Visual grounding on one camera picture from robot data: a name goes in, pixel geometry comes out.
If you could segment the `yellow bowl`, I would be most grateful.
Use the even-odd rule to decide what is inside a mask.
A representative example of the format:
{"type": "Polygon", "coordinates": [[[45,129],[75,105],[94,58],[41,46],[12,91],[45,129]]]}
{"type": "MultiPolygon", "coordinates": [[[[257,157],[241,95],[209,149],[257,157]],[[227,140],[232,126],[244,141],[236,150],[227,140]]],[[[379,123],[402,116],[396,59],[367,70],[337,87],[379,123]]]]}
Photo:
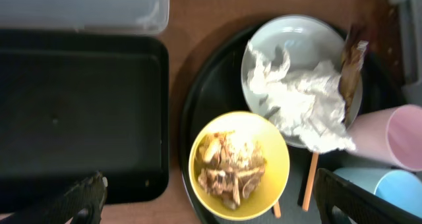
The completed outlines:
{"type": "Polygon", "coordinates": [[[278,129],[263,117],[245,111],[234,111],[216,117],[197,135],[192,143],[185,184],[192,188],[191,198],[212,214],[230,221],[254,219],[274,206],[285,190],[289,177],[289,152],[278,129]],[[237,210],[229,210],[221,201],[207,194],[195,180],[194,155],[207,135],[215,132],[235,131],[257,141],[263,149],[266,170],[257,190],[237,210]]]}

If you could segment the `pink cup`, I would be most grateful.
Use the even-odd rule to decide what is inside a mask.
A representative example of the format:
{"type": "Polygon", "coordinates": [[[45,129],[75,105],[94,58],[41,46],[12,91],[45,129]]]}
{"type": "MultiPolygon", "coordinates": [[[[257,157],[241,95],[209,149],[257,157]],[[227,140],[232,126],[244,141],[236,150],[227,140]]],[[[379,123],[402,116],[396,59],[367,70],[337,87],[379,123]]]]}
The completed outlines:
{"type": "Polygon", "coordinates": [[[409,171],[421,170],[421,107],[403,105],[360,115],[348,129],[350,153],[409,171]]]}

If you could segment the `blue cup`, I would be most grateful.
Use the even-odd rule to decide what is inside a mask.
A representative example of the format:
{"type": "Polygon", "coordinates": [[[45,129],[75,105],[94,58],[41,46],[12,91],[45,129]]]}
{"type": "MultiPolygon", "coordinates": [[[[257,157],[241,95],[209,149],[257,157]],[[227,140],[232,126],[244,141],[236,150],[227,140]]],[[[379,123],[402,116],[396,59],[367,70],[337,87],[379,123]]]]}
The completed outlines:
{"type": "Polygon", "coordinates": [[[346,167],[334,171],[341,178],[408,213],[421,217],[421,180],[400,169],[346,167]]]}

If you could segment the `grey plate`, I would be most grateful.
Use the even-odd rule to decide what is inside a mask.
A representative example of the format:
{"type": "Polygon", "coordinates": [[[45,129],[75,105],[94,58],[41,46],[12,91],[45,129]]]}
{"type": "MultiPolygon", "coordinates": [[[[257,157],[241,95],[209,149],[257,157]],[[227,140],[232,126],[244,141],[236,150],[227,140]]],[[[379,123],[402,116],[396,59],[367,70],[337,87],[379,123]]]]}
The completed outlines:
{"type": "MultiPolygon", "coordinates": [[[[342,50],[345,40],[337,31],[326,23],[309,16],[289,15],[275,18],[261,26],[247,42],[273,60],[278,56],[276,48],[288,51],[291,59],[291,70],[313,70],[321,61],[331,61],[335,71],[342,70],[342,50]]],[[[249,109],[262,117],[258,108],[258,99],[245,87],[247,65],[245,52],[241,63],[241,86],[249,109]]],[[[349,118],[352,125],[359,112],[363,97],[363,82],[360,76],[355,91],[349,118]]],[[[289,145],[304,147],[297,138],[284,136],[289,145]]]]}

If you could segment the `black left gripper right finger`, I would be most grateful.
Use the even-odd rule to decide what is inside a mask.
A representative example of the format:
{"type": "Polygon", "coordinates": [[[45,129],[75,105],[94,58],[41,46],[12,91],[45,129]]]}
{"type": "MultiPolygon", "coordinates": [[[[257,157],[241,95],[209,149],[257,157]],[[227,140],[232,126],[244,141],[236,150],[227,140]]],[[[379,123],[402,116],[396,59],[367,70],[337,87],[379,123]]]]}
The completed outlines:
{"type": "Polygon", "coordinates": [[[327,169],[318,169],[313,188],[322,223],[339,223],[337,207],[345,217],[362,224],[421,224],[410,214],[359,188],[327,169]]]}

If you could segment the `food scraps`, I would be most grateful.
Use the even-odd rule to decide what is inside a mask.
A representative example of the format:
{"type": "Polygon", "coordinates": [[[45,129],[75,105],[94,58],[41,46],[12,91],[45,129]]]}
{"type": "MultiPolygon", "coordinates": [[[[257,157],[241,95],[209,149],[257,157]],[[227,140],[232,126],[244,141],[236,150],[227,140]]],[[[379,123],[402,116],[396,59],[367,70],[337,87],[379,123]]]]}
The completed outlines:
{"type": "Polygon", "coordinates": [[[204,136],[195,153],[195,179],[205,193],[236,210],[259,186],[266,159],[255,139],[236,131],[204,136]]]}

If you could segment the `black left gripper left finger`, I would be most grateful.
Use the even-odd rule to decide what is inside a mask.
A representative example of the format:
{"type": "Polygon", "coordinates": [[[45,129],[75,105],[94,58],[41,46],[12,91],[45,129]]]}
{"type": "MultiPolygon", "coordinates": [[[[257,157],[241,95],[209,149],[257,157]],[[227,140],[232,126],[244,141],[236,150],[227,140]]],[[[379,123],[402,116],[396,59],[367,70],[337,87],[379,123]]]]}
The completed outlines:
{"type": "Polygon", "coordinates": [[[1,220],[1,224],[99,224],[108,181],[101,172],[74,183],[64,193],[33,204],[1,220]]]}

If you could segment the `white napkin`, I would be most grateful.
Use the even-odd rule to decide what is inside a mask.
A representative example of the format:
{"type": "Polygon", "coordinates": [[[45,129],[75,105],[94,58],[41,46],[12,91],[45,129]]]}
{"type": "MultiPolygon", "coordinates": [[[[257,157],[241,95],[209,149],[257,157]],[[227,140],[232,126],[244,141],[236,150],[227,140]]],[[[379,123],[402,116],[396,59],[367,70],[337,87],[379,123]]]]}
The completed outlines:
{"type": "Polygon", "coordinates": [[[271,60],[252,43],[245,50],[250,66],[245,87],[257,97],[264,117],[311,152],[355,150],[345,125],[346,101],[338,89],[341,76],[332,62],[292,71],[288,51],[277,47],[276,53],[271,60]]]}

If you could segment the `brown snack wrapper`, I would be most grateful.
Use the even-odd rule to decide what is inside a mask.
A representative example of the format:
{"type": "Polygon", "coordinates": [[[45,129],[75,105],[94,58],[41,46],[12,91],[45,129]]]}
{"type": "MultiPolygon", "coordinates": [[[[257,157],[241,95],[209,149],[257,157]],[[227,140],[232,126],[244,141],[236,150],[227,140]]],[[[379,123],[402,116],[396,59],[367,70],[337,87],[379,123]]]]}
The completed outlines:
{"type": "Polygon", "coordinates": [[[339,84],[339,91],[346,103],[345,125],[351,124],[349,114],[361,76],[361,69],[363,68],[368,44],[369,37],[366,26],[363,24],[352,24],[342,50],[342,70],[339,84]]]}

